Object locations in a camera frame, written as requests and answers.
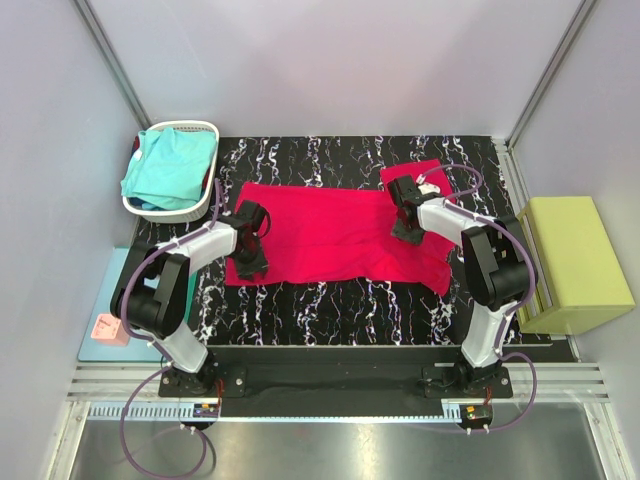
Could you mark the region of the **pink t shirt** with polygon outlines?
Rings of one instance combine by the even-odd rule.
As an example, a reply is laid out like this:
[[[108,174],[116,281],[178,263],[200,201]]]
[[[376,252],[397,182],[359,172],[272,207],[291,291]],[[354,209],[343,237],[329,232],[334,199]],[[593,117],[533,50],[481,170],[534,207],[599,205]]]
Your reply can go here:
[[[420,283],[440,296],[449,290],[453,243],[432,233],[418,245],[394,237],[396,208],[386,191],[247,183],[238,199],[271,217],[262,241],[268,271],[256,285],[364,277]]]

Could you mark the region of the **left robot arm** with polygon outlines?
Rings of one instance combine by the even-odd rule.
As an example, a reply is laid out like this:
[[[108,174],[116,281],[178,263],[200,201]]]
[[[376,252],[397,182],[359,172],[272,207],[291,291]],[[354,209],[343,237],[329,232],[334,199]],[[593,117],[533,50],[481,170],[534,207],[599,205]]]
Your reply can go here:
[[[231,258],[242,280],[264,278],[268,261],[260,230],[269,226],[268,211],[245,200],[237,211],[162,244],[135,243],[114,289],[110,313],[126,333],[157,349],[168,366],[165,379],[194,396],[214,393],[221,385],[215,355],[185,322],[189,280],[215,260]]]

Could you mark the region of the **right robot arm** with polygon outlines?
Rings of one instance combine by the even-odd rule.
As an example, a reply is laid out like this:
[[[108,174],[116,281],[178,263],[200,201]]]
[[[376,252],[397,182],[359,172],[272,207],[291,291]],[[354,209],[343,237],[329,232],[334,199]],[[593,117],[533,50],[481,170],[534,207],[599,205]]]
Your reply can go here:
[[[513,215],[493,218],[467,210],[409,175],[388,182],[387,190],[396,207],[394,237],[418,245],[434,233],[462,250],[473,300],[469,329],[459,359],[422,384],[476,396],[499,377],[508,327],[536,289],[538,274],[522,226]]]

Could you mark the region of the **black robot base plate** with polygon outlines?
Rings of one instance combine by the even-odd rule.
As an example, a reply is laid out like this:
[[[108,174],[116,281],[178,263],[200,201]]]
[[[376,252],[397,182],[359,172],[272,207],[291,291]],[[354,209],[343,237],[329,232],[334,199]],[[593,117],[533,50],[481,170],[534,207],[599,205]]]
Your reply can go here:
[[[509,399],[505,367],[479,378],[458,347],[229,346],[213,347],[202,374],[170,371],[159,394],[183,399],[222,397],[226,417],[427,417],[443,400]]]

